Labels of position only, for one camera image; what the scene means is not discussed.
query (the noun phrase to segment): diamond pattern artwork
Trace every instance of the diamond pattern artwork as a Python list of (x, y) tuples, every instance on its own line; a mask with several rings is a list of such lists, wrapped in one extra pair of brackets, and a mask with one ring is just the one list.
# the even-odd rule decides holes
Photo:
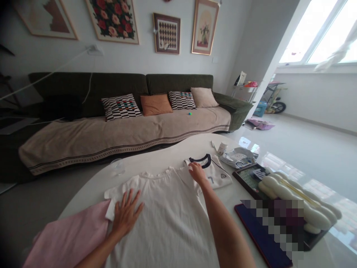
[(177, 49), (177, 23), (158, 21), (160, 48)]
[(169, 91), (172, 110), (196, 109), (191, 92)]
[(114, 98), (104, 98), (102, 99), (102, 103), (107, 121), (141, 115), (132, 94)]
[(154, 13), (156, 52), (180, 53), (181, 19)]

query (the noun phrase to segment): tray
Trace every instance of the tray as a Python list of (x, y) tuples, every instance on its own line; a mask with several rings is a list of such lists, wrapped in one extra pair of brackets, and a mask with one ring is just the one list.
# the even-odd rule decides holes
[[(253, 170), (260, 168), (263, 167), (255, 163), (234, 171), (232, 175), (255, 200), (270, 200), (265, 193), (259, 190), (258, 183), (260, 180), (251, 176)], [(315, 235), (304, 231), (304, 251), (310, 251), (327, 232), (328, 230), (321, 231)]]

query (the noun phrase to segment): black and white cushion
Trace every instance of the black and white cushion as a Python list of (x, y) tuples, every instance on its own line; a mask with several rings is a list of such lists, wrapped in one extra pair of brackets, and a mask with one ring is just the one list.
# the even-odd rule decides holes
[(169, 91), (172, 110), (196, 109), (191, 92)]
[(103, 98), (102, 103), (107, 121), (141, 115), (132, 94), (114, 98)]

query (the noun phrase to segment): hand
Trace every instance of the hand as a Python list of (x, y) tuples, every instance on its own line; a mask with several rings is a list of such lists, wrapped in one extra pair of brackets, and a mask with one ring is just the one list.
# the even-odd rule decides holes
[(189, 163), (189, 167), (192, 168), (189, 169), (189, 172), (193, 179), (198, 183), (198, 185), (202, 187), (204, 183), (208, 183), (208, 180), (206, 179), (206, 174), (199, 163)]
[(142, 202), (137, 211), (134, 212), (136, 203), (140, 197), (140, 193), (141, 191), (139, 190), (134, 200), (131, 201), (133, 197), (133, 189), (130, 189), (128, 200), (126, 200), (128, 192), (125, 192), (122, 205), (119, 206), (119, 202), (115, 204), (115, 216), (113, 221), (112, 234), (114, 234), (119, 240), (133, 229), (140, 212), (144, 208), (144, 203)]

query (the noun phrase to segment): picture frame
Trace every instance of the picture frame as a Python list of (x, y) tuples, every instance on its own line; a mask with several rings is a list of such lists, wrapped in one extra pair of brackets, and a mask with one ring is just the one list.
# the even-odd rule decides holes
[(153, 13), (156, 53), (180, 54), (181, 19)]
[(78, 40), (62, 0), (17, 0), (13, 7), (32, 35)]
[(139, 45), (133, 0), (85, 0), (100, 41)]
[(211, 55), (219, 5), (211, 0), (196, 0), (192, 53)]

